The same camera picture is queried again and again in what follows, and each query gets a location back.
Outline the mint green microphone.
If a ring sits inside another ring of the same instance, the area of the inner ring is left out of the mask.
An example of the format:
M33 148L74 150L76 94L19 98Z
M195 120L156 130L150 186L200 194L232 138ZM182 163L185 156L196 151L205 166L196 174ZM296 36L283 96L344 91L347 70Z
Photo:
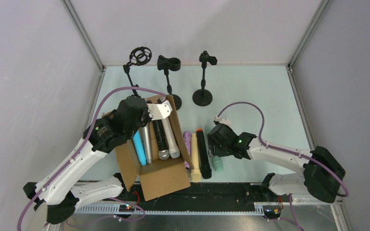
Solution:
M215 171L222 171L224 169L222 159L214 155L215 147L211 139L211 136L209 134L212 129L212 126L207 125L204 128L205 128L205 133L206 133L207 142L208 142L208 158L211 164L211 168L214 169Z

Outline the blue microphone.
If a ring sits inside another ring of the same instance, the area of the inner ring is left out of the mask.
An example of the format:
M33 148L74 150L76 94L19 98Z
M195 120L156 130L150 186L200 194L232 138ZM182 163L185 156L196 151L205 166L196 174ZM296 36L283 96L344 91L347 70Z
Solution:
M139 163L141 164L141 166L145 166L147 164L147 159L139 131L134 134L132 142L134 144Z

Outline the purple glitter microphone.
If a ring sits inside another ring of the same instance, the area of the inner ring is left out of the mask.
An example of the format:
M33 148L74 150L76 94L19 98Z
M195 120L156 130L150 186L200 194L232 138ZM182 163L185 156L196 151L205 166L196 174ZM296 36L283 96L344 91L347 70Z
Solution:
M187 149L187 157L190 157L191 154L191 133L189 131L185 131L183 133L183 139L185 141L186 149ZM187 170L190 169L190 165L187 161L184 162L184 165Z

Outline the gold microphone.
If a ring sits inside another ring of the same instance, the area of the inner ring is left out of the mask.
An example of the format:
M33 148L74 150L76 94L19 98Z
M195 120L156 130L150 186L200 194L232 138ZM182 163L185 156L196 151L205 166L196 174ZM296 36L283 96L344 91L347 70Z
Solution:
M192 182L201 181L201 171L199 167L199 153L198 153L198 140L196 133L191 134L191 159L193 168L190 170L190 177Z

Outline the brown cardboard box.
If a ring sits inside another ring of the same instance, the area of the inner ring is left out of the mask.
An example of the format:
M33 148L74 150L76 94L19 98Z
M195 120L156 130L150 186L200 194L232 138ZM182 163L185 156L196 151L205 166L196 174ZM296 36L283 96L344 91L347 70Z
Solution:
M153 126L150 126L152 163L142 166L138 160L132 140L114 149L117 164L122 175L125 188L130 190L139 178L145 201L155 199L191 186L188 171L184 165L187 162L194 167L183 139L180 121L175 108L174 98L167 95L166 99L172 106L169 122L172 127L174 139L179 147L180 156L161 160L158 157L158 146Z

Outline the silver microphone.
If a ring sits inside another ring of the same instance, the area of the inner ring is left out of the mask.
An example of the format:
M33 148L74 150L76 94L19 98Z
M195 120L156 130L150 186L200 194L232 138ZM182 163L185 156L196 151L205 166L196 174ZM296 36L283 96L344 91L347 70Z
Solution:
M145 149L145 156L147 164L151 164L153 157L152 157L152 148L151 148L151 137L150 137L150 128L149 124L145 125L142 128L142 138L143 138L143 145Z

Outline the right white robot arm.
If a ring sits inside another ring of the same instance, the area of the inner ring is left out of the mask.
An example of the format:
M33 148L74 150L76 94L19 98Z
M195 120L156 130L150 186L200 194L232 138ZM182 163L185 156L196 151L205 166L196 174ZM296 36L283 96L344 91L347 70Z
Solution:
M219 123L210 132L214 155L237 159L262 160L287 168L291 174L269 173L261 184L268 198L285 194L309 194L325 203L333 203L345 176L344 168L328 149L314 150L275 147L259 137L243 132L237 135L228 125Z

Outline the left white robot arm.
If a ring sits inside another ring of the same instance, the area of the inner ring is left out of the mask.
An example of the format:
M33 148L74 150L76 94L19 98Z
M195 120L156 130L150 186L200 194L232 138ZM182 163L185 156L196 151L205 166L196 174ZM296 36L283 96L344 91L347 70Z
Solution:
M133 138L149 120L146 100L127 97L117 109L92 122L75 149L50 175L39 182L26 183L23 190L31 200L28 205L34 204L35 214L41 216L36 219L37 229L62 223L83 206L118 197L123 186L114 176L79 187L75 184L94 164Z

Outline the right round base mic stand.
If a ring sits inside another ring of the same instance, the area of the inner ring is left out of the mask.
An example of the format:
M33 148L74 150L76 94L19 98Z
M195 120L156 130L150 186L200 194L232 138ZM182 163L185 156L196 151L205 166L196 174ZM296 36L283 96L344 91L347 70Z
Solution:
M206 89L206 68L208 64L214 66L217 65L217 58L215 56L209 55L207 51L203 51L199 56L199 61L201 62L202 68L202 79L201 88L193 93L192 100L194 104L198 106L208 106L213 101L212 93Z

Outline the white microphone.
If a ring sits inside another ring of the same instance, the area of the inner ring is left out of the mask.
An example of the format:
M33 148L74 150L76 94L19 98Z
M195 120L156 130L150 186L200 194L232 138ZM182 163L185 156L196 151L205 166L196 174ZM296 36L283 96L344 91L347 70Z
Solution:
M176 159L180 156L180 149L176 143L169 118L167 117L165 119L162 119L162 124L166 135L170 157Z

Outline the right controller board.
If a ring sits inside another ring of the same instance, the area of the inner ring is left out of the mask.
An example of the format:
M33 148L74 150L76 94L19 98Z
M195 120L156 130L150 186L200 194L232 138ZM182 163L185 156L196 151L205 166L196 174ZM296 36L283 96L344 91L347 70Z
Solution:
M282 209L264 209L263 217L266 220L279 220Z

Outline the controller board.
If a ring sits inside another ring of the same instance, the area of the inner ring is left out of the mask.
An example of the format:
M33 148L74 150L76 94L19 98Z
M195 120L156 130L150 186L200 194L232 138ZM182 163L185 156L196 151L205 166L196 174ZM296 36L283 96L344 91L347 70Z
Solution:
M129 204L119 204L117 205L117 210L116 212L118 213L132 213L136 211L136 207L129 205Z
M279 220L282 209L264 209L263 217L266 220Z

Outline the left controller board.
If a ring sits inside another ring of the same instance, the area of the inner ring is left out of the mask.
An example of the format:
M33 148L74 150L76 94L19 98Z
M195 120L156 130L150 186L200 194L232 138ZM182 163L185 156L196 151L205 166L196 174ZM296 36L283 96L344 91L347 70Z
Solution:
M119 204L117 205L117 210L116 212L118 213L132 213L136 211L136 207L129 205L129 204Z

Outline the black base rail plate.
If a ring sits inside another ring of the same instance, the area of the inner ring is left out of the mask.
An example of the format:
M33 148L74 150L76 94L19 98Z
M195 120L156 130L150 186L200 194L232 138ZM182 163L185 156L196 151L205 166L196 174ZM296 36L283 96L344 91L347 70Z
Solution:
M191 183L191 186L164 196L145 200L140 184L117 197L138 203L146 211L168 212L255 212L258 203L278 203L276 196L250 183Z

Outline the aluminium frame post right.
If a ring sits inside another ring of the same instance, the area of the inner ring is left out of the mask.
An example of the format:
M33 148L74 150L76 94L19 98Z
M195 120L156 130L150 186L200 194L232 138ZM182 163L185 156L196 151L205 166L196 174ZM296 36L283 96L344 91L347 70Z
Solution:
M322 21L322 18L324 17L324 14L326 13L328 7L332 3L332 0L322 0L320 4L318 5L314 15L312 16L310 23L308 24L303 36L301 37L297 47L295 48L292 57L290 58L287 67L289 70L292 70L295 64L297 63L297 60L299 59L300 55L304 51L306 45L310 41L311 37L315 33L318 25Z

